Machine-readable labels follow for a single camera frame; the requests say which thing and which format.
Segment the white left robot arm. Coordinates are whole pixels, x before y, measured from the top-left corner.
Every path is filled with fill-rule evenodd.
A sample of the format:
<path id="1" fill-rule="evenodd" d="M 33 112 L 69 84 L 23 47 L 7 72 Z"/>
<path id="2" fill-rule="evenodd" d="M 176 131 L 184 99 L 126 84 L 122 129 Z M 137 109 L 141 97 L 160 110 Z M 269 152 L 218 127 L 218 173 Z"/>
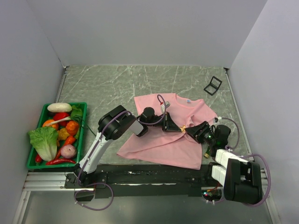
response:
<path id="1" fill-rule="evenodd" d="M 137 137 L 142 137 L 148 132 L 150 126 L 160 127 L 166 133 L 181 132 L 180 127 L 174 123 L 166 110 L 158 116 L 152 107 L 146 107 L 141 115 L 136 117 L 119 105 L 105 114 L 99 120 L 98 132 L 92 146 L 83 159 L 75 165 L 76 183 L 83 188 L 90 186 L 93 181 L 92 174 L 110 144 L 127 130 Z"/>

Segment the red maple leaf brooch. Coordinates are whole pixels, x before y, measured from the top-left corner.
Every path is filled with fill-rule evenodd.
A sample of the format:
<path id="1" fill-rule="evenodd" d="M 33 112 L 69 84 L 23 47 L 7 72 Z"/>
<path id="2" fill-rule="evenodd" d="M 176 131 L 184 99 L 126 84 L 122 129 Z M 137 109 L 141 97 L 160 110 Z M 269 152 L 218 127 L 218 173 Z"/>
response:
<path id="1" fill-rule="evenodd" d="M 181 132 L 182 132 L 182 133 L 185 133 L 185 132 L 186 132 L 186 126 L 185 126 L 185 125 L 183 125 L 182 127 L 180 127 L 180 129 L 181 129 Z"/>

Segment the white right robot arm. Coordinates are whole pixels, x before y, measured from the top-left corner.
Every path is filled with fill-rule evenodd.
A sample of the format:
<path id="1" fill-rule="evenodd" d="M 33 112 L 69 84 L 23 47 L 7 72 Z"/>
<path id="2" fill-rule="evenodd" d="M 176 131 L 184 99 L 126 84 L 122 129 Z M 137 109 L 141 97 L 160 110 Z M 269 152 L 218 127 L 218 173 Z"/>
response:
<path id="1" fill-rule="evenodd" d="M 185 132 L 197 143 L 208 145 L 208 155 L 216 162 L 204 174 L 209 186 L 219 183 L 223 187 L 224 198 L 228 201 L 258 206 L 263 199 L 260 165 L 232 153 L 228 146 L 231 129 L 226 125 L 200 125 L 188 127 Z"/>

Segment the pink t-shirt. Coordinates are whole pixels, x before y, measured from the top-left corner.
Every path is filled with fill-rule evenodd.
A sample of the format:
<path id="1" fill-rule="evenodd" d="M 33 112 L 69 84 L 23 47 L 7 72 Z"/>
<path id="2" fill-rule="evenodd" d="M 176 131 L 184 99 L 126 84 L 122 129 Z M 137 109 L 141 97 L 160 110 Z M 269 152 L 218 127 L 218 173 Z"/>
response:
<path id="1" fill-rule="evenodd" d="M 203 99 L 192 101 L 175 93 L 163 93 L 162 96 L 170 103 L 167 112 L 180 128 L 196 126 L 204 121 L 213 124 L 217 116 Z M 132 134 L 117 155 L 126 159 L 199 170 L 202 145 L 186 133 L 166 133 L 159 127 L 150 127 L 142 137 Z"/>

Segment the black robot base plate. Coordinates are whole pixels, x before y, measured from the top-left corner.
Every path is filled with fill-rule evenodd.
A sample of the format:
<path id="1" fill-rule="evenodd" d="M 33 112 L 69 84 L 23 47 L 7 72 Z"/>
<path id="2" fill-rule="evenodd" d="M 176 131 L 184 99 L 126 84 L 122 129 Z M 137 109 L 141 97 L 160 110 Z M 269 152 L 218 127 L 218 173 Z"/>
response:
<path id="1" fill-rule="evenodd" d="M 180 196 L 201 197 L 203 192 L 219 192 L 222 185 L 211 177 L 212 166 L 201 169 L 179 168 L 166 165 L 101 164 L 91 174 L 84 174 L 82 184 L 77 181 L 79 170 L 66 176 L 64 187 L 84 190 L 80 201 L 87 195 L 98 198 L 123 196 Z"/>

